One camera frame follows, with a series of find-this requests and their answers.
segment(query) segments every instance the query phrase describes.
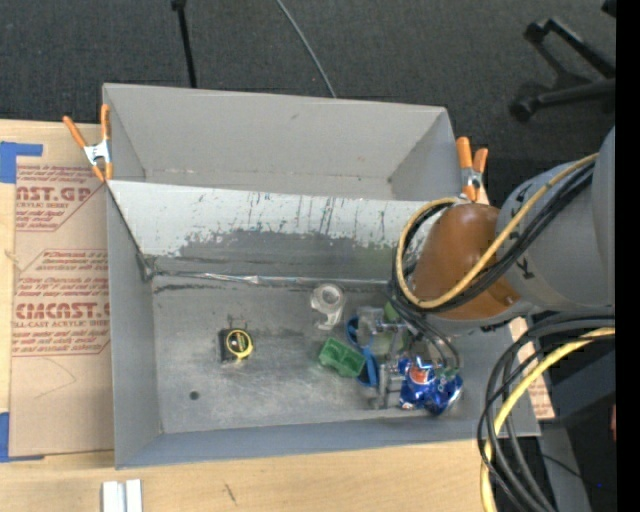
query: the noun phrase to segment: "chair leg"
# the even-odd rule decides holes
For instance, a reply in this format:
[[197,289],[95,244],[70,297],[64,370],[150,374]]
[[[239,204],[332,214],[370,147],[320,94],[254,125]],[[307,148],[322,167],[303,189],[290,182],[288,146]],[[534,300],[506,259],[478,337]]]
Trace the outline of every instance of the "chair leg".
[[509,111],[518,121],[526,122],[541,108],[570,103],[576,100],[611,97],[615,94],[615,90],[616,80],[612,78],[560,91],[550,91],[537,96],[518,98],[509,106]]
[[616,69],[614,66],[586,44],[580,36],[567,27],[567,25],[554,18],[530,23],[524,32],[524,37],[534,44],[541,44],[549,32],[554,32],[564,39],[569,46],[578,52],[582,58],[593,66],[593,68],[596,69],[603,77],[613,78],[616,76]]

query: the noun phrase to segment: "chair wheel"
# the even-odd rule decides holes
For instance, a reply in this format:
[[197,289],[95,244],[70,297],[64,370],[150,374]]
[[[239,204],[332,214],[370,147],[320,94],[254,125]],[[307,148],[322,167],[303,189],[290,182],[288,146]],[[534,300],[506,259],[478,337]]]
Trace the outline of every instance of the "chair wheel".
[[524,31],[524,37],[532,43],[541,43],[544,37],[549,33],[544,25],[540,23],[529,23]]
[[509,106],[509,112],[521,123],[526,123],[538,109],[538,100],[535,98],[520,98]]

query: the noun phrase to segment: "yellow cable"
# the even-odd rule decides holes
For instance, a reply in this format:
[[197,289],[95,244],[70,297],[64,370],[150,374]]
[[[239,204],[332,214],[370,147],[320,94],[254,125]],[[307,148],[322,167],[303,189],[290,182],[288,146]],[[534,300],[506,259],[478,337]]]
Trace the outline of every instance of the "yellow cable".
[[[596,329],[595,331],[591,331],[590,333],[581,336],[579,338],[582,341],[573,341],[562,345],[560,348],[557,348],[553,352],[551,352],[548,356],[546,356],[540,364],[538,364],[527,376],[525,376],[515,387],[513,392],[509,395],[507,400],[504,401],[502,407],[498,411],[498,415],[496,416],[493,422],[493,430],[496,435],[500,433],[500,429],[502,425],[506,421],[507,417],[511,413],[511,410],[520,399],[520,397],[524,394],[527,388],[535,381],[542,373],[544,373],[547,368],[551,365],[557,363],[560,359],[564,358],[571,352],[591,343],[595,338],[601,336],[609,336],[611,334],[615,334],[615,329],[611,327],[605,327],[602,329]],[[493,457],[493,447],[491,444],[486,441],[484,444],[484,453],[487,457],[487,460],[491,460]],[[491,489],[491,481],[489,480],[489,468],[484,461],[482,463],[481,473],[480,473],[480,496],[482,499],[482,506],[485,511],[497,512],[495,503],[493,502],[493,491]]]
[[411,219],[409,219],[409,222],[407,223],[405,228],[402,230],[402,233],[400,234],[400,239],[398,241],[398,250],[396,252],[395,265],[396,265],[396,275],[398,278],[398,285],[400,286],[402,293],[412,304],[422,309],[430,309],[430,308],[441,306],[448,300],[458,295],[480,273],[480,271],[489,262],[491,257],[498,251],[498,249],[502,245],[502,242],[504,242],[504,240],[509,236],[509,234],[511,234],[511,232],[515,229],[518,223],[522,220],[522,218],[529,212],[529,210],[531,210],[531,208],[533,208],[533,205],[537,203],[540,200],[540,198],[542,198],[542,196],[546,194],[549,191],[549,189],[551,189],[551,187],[556,185],[560,180],[562,180],[567,175],[574,172],[576,169],[579,169],[580,167],[594,161],[596,158],[598,158],[598,153],[594,153],[585,158],[582,158],[581,160],[578,160],[574,164],[570,165],[566,169],[556,174],[547,183],[545,183],[542,187],[540,187],[538,191],[533,196],[531,196],[531,198],[522,206],[522,208],[520,208],[518,213],[511,219],[511,221],[509,221],[509,223],[505,226],[505,228],[498,235],[498,237],[493,241],[493,243],[487,249],[487,251],[480,257],[480,259],[473,266],[473,268],[458,282],[458,284],[453,288],[451,288],[444,295],[441,295],[437,299],[433,299],[433,300],[419,299],[409,289],[409,286],[407,285],[407,282],[404,278],[404,272],[402,270],[402,256],[404,252],[404,245],[406,243],[408,233],[410,229],[413,227],[414,222],[423,212],[425,212],[427,209],[433,206],[437,206],[438,204],[443,204],[443,203],[453,204],[456,200],[451,198],[438,199],[420,208],[420,210],[418,210],[411,217]]

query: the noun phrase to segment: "blue tape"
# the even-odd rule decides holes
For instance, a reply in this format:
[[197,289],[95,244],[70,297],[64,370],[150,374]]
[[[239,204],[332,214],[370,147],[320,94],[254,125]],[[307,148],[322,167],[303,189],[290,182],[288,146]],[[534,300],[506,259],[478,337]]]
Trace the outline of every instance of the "blue tape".
[[0,142],[0,183],[15,184],[17,157],[42,156],[42,149],[42,144]]
[[0,464],[15,460],[39,460],[40,456],[34,457],[9,457],[9,413],[0,413]]

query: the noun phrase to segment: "blue object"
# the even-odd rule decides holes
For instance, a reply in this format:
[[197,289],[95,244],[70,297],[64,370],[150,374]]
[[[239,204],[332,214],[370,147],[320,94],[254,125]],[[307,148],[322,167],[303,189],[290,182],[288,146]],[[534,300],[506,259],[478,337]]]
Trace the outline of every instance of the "blue object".
[[9,413],[0,413],[0,464],[14,460],[38,460],[42,457],[9,457]]
[[18,156],[42,156],[42,149],[42,144],[0,142],[0,183],[16,182],[16,158]]
[[358,337],[356,335],[358,331],[358,316],[354,315],[349,320],[347,320],[346,324],[346,336],[349,342],[355,346],[359,351],[362,352],[362,355],[365,357],[365,368],[366,374],[363,372],[357,378],[358,382],[363,386],[367,387],[377,387],[378,386],[378,362],[376,361],[375,356],[373,355],[373,351],[371,350],[371,344],[373,343],[373,336],[371,336],[371,341],[368,345],[361,347],[358,343]]
[[418,356],[400,359],[398,370],[404,375],[399,399],[403,409],[424,407],[438,416],[459,398],[462,391],[462,378],[457,372],[423,364]]

